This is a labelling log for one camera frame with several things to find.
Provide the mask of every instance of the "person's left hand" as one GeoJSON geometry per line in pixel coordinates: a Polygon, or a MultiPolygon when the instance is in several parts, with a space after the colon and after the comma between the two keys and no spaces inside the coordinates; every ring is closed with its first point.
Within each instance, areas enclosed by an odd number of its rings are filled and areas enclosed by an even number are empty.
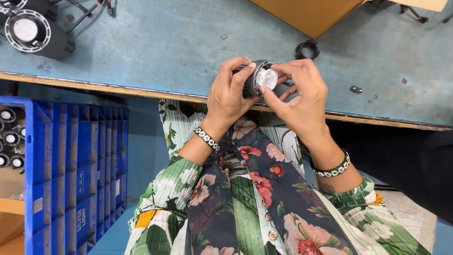
{"type": "Polygon", "coordinates": [[[257,96],[247,99],[242,97],[244,82],[253,73],[255,67],[255,63],[244,57],[222,63],[209,89],[207,116],[201,125],[201,128],[216,142],[232,124],[261,100],[257,96]],[[240,66],[245,68],[233,75],[233,70],[240,66]]]}

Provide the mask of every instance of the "blue workbench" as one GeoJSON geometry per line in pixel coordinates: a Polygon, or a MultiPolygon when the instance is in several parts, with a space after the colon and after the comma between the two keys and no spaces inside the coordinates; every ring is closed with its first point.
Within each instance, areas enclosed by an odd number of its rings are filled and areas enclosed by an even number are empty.
{"type": "MultiPolygon", "coordinates": [[[[58,10],[64,29],[67,15],[82,14],[66,1],[58,10]]],[[[442,13],[417,10],[428,23],[400,15],[397,5],[366,3],[318,39],[328,111],[453,126],[453,20],[441,23],[453,0],[442,13]]],[[[95,10],[73,32],[76,51],[61,61],[19,54],[0,41],[0,78],[202,102],[222,61],[290,61],[308,39],[247,0],[127,0],[116,13],[95,10]]]]}

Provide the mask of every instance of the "floral kurta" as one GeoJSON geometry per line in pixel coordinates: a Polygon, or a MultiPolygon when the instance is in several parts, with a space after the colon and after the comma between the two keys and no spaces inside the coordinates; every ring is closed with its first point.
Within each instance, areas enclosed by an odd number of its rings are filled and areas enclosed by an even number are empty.
{"type": "Polygon", "coordinates": [[[176,152],[205,106],[162,100],[159,109],[171,158],[140,198],[125,254],[429,254],[368,178],[351,191],[321,194],[289,160],[295,150],[281,152],[247,118],[199,166],[176,152]]]}

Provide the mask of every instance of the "green bangle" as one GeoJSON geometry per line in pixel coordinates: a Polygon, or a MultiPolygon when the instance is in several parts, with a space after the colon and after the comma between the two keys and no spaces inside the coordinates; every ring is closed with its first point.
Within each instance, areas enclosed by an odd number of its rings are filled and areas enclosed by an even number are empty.
{"type": "Polygon", "coordinates": [[[207,144],[211,147],[215,152],[220,151],[220,146],[218,143],[214,141],[208,134],[206,134],[200,126],[197,126],[193,129],[193,131],[207,144]]]}
{"type": "Polygon", "coordinates": [[[319,170],[314,167],[313,160],[310,158],[310,166],[313,169],[313,171],[317,175],[323,176],[323,177],[334,177],[334,176],[344,173],[346,171],[346,169],[349,167],[351,160],[349,159],[349,154],[343,148],[341,148],[341,150],[344,152],[344,160],[340,166],[338,166],[334,169],[331,169],[331,170],[327,170],[327,171],[319,170]]]}

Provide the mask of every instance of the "button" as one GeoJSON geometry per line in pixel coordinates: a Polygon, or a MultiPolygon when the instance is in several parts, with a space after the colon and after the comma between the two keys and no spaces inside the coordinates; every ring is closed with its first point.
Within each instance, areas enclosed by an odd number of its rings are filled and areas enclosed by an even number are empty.
{"type": "Polygon", "coordinates": [[[272,241],[277,240],[277,233],[276,233],[275,231],[271,230],[271,231],[269,232],[269,238],[270,238],[272,241]]]}

